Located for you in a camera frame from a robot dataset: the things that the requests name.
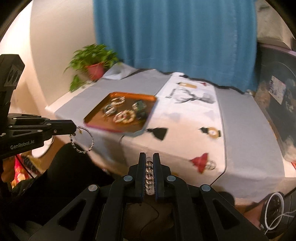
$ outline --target flower pot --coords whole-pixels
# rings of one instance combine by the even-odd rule
[[[98,80],[105,73],[104,65],[102,63],[87,66],[87,70],[88,70],[89,76],[92,80]]]

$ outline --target bolt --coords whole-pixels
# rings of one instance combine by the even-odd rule
[[[209,190],[211,190],[211,187],[209,185],[202,185],[202,190],[208,192]]]
[[[94,192],[95,190],[97,190],[98,189],[98,186],[97,185],[90,185],[89,186],[89,191],[91,191],[91,192]]]
[[[173,175],[170,175],[170,176],[167,176],[167,180],[168,180],[169,182],[173,182],[173,181],[176,180],[176,177],[173,176]]]
[[[126,182],[129,182],[129,181],[131,181],[131,180],[133,179],[133,177],[127,175],[127,176],[125,176],[123,179],[124,179]]]

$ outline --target black pants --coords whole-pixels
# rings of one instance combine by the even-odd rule
[[[78,153],[68,143],[30,187],[24,188],[22,182],[15,187],[19,193],[7,205],[5,216],[20,227],[24,221],[44,225],[89,185],[105,186],[113,181],[87,154]]]

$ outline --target orange tray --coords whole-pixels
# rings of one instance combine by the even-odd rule
[[[147,113],[146,120],[137,120],[129,124],[113,122],[114,115],[103,117],[102,109],[111,103],[111,99],[117,97],[125,97],[125,102],[116,106],[117,113],[124,110],[132,110],[132,105],[137,100],[142,100],[147,105],[145,112]],[[121,132],[125,135],[138,136],[141,135],[149,122],[154,107],[156,106],[157,98],[153,95],[133,94],[125,92],[112,92],[108,94],[85,118],[84,123],[86,126],[107,130],[111,132]]]

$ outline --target curtain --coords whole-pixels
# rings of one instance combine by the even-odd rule
[[[128,65],[257,88],[254,0],[94,0],[94,21]]]

